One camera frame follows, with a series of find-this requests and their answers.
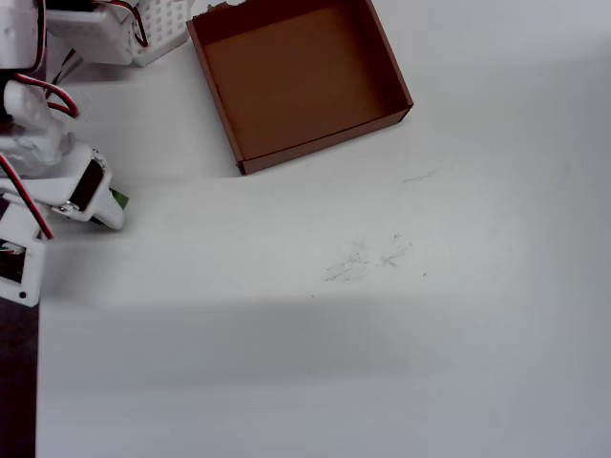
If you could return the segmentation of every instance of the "black wire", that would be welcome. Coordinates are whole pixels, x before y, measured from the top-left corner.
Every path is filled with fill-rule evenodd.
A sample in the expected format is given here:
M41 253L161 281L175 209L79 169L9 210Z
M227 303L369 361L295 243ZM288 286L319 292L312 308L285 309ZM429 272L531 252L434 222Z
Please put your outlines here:
M57 75L55 76L51 84L53 84L54 86L57 85L57 83L59 82L59 78L61 77L61 74L64 72L64 65L66 65L68 61L74 57L75 54L76 54L76 51L74 49L71 49L70 52L68 52L68 55L66 56L64 61L61 63L61 68L59 72L57 73ZM47 98L49 97L51 97L51 91L47 91Z

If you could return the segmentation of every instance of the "cardboard box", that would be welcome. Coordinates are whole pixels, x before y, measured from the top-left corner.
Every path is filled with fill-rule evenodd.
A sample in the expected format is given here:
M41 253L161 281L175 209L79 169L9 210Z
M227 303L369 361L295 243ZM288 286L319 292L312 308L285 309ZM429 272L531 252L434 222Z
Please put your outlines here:
M247 0L188 28L244 175L396 124L413 105L370 0Z

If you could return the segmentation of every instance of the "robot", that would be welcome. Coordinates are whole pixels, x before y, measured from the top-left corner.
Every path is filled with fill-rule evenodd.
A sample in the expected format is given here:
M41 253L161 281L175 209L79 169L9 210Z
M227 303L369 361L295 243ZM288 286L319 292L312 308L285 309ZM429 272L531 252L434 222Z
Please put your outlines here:
M33 75L43 62L44 0L0 0L0 456L35 456L40 288L53 232L45 216L123 225L105 157L64 133L78 109ZM49 102L45 90L64 105Z
M77 117L78 109L61 89L24 74L42 60L44 18L44 2L37 8L33 2L0 0L0 31L8 37L0 42L0 298L25 306L40 298L46 239L53 238L45 214L95 218L113 229L123 225L107 160L65 134L64 123L52 113ZM66 105L48 102L44 90Z

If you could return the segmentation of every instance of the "cable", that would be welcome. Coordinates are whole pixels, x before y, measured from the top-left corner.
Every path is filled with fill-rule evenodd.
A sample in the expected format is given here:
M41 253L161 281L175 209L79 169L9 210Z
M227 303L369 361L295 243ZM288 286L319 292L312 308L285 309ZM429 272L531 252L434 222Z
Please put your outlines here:
M32 78L31 76L25 76L24 74L16 74L14 76L15 80L20 83L29 84L31 86L37 86L42 89L46 89L47 91L51 91L53 94L57 95L66 105L59 105L57 103L49 103L49 108L53 108L54 110L58 110L62 113L70 117L78 117L78 108L74 101L70 98L70 96L58 88L54 84L47 83L46 81L40 81L39 79Z
M123 7L128 9L135 17L138 27L140 28L140 34L142 37L140 38L134 33L134 37L136 41L140 44L142 48L147 48L149 46L149 40L146 38L146 32L144 31L144 24L142 24L142 18L140 17L140 12L136 7L131 6L127 2L123 2L122 0L94 0L94 3L101 3L106 5L114 5L116 7Z
M26 73L38 70L45 57L47 48L47 4L46 0L38 0L38 47L36 49L36 61L34 66Z
M0 167L2 167L2 170L4 170L5 174L7 174L7 177L9 177L9 180L17 190L17 193L19 193L19 196L21 196L21 198L25 202L26 206L30 210L30 213L32 213L32 216L40 226L40 230L42 231L42 233L47 239L53 239L54 235L51 231L51 228L40 214L40 211L38 210L36 204L33 202L32 198L28 194L28 191L26 191L26 188L21 182L21 178L19 177L17 172L15 172L15 170L12 168L12 166L9 164L9 162L2 153L0 153Z
M70 59L74 57L75 54L76 54L76 51L74 49L71 49L70 52L68 52L68 55L66 56L64 61L61 63L59 73L55 76L51 84L56 85L59 82L59 78L61 77L61 74L64 72L64 66L70 61ZM53 92L51 90L47 90L47 98L51 97L52 93Z

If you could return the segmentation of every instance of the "red wire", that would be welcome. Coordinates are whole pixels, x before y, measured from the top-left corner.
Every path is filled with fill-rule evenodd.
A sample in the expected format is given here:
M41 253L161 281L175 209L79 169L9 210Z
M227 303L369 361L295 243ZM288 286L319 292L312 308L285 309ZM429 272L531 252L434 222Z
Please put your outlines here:
M142 38L140 38L134 33L136 41L140 44L142 48L146 48L149 46L149 40L146 39L146 32L144 31L144 24L142 24L140 12L137 10L136 7L133 7L129 3L123 2L121 0L94 0L94 3L105 3L107 5L115 5L117 7L123 7L128 9L134 15L137 25L140 28L140 34L142 35Z
M19 196L21 196L23 201L26 203L26 206L32 213L32 216L40 226L40 230L42 231L42 233L47 237L47 239L53 239L54 235L51 231L51 228L40 214L40 211L38 210L32 198L28 194L28 191L26 191L26 188L21 182L21 178L2 154L0 154L0 167L2 167L2 170L4 170L5 174L7 174L7 177L9 177L9 179L11 180L11 183L17 190L17 193L19 193Z
M32 78L30 76L25 76L19 73L16 74L14 78L20 83L37 86L39 88L46 89L47 91L51 91L53 94L57 95L66 104L66 106L62 106L57 103L50 103L50 108L53 108L54 110L59 110L60 112L65 113L70 117L78 117L78 107L76 107L74 101L66 92L64 92L57 86L54 86L51 83L47 83L46 81L40 81L39 79Z

